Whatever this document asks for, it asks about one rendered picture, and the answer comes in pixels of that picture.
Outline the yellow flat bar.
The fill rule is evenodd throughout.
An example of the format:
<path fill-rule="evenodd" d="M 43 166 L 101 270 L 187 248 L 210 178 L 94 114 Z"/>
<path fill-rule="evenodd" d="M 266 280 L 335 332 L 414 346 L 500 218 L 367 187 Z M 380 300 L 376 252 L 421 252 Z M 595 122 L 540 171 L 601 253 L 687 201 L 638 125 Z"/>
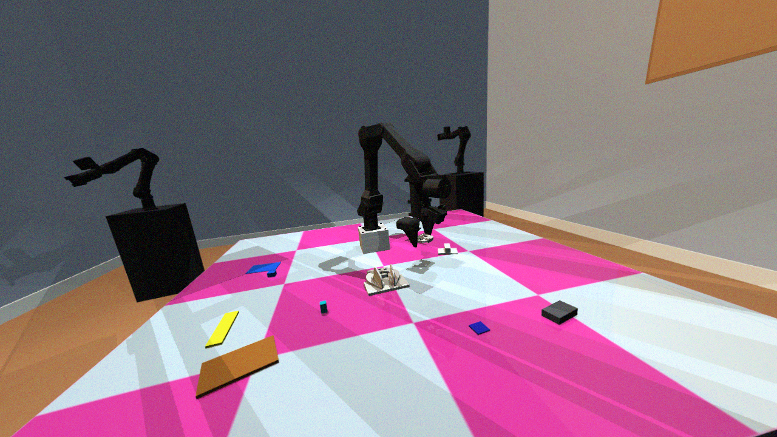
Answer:
<path fill-rule="evenodd" d="M 224 314 L 224 316 L 221 319 L 221 322 L 216 327 L 212 336 L 210 337 L 210 340 L 206 343 L 205 348 L 222 345 L 222 343 L 224 342 L 226 336 L 228 335 L 231 329 L 232 324 L 235 322 L 235 319 L 238 314 L 239 314 L 239 311 L 234 311 L 234 312 Z"/>

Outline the blue flat plate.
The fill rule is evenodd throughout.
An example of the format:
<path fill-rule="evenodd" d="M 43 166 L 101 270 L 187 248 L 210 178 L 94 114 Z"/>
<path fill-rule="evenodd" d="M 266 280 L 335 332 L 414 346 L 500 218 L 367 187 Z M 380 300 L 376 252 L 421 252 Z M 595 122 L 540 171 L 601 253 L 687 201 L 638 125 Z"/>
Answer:
<path fill-rule="evenodd" d="M 280 265 L 281 261 L 274 262 L 274 263 L 265 263 L 264 265 L 254 265 L 251 266 L 248 272 L 245 274 L 251 274 L 256 272 L 267 272 L 267 271 L 275 271 L 276 268 Z"/>

